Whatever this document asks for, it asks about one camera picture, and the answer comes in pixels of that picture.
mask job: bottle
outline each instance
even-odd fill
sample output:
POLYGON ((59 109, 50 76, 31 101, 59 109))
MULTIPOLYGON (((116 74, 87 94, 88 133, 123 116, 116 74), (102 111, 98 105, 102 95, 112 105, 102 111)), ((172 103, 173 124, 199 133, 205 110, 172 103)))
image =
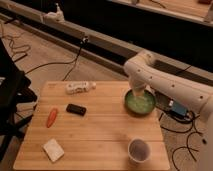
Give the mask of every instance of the bottle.
POLYGON ((75 94, 90 91, 96 88, 95 82, 82 81, 82 82, 71 82, 66 85, 67 94, 75 94))
POLYGON ((64 22, 65 21, 64 20, 64 13, 61 10, 61 8, 59 7, 58 3, 56 3, 56 7, 57 7, 57 12, 56 12, 56 14, 57 14, 57 21, 64 22))

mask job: black object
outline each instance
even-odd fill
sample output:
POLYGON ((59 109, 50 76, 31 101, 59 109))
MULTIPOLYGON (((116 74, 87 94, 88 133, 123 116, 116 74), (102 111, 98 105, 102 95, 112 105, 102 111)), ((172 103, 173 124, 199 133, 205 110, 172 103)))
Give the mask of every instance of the black object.
POLYGON ((0 77, 5 79, 0 84, 0 135, 4 136, 0 146, 0 162, 13 136, 23 138, 24 133, 19 129, 30 122, 32 115, 15 122, 14 113, 18 103, 34 102, 35 93, 29 89, 31 81, 20 71, 0 39, 0 77))
POLYGON ((78 106, 78 105, 75 105, 75 104, 68 104, 67 108, 66 108, 66 111, 70 112, 70 113, 75 113, 75 114, 84 116, 84 114, 86 113, 87 109, 85 107, 78 106))

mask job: green bowl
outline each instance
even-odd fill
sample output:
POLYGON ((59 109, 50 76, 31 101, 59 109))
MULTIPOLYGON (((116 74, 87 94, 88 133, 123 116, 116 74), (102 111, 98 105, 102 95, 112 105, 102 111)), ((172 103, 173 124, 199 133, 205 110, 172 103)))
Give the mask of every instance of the green bowl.
POLYGON ((152 93, 144 90, 141 96, 134 96, 129 90, 125 96, 125 106, 135 114, 146 115, 153 111, 156 105, 155 97, 152 93))

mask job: wooden table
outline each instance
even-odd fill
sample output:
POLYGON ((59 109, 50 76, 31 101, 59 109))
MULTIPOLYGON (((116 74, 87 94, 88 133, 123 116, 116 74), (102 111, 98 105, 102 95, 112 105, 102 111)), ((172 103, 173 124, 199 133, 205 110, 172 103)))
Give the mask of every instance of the wooden table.
POLYGON ((95 90, 67 95, 67 82, 47 82, 34 117, 17 155, 15 170, 168 170, 169 161, 157 113, 136 118, 124 107, 128 82, 97 82, 95 90), (66 112, 68 103, 85 106, 84 117, 66 112), (55 123, 46 128, 50 110, 59 109, 55 123), (42 149, 55 138, 65 151, 51 163, 42 149), (130 164, 127 146, 141 138, 151 148, 150 159, 141 166, 130 164))

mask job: electrical outlet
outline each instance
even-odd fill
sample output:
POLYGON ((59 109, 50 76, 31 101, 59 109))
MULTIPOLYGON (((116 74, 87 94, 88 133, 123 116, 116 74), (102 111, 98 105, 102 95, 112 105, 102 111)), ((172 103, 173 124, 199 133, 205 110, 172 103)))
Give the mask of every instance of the electrical outlet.
POLYGON ((83 42, 84 43, 89 43, 90 42, 90 35, 85 33, 83 37, 83 42))

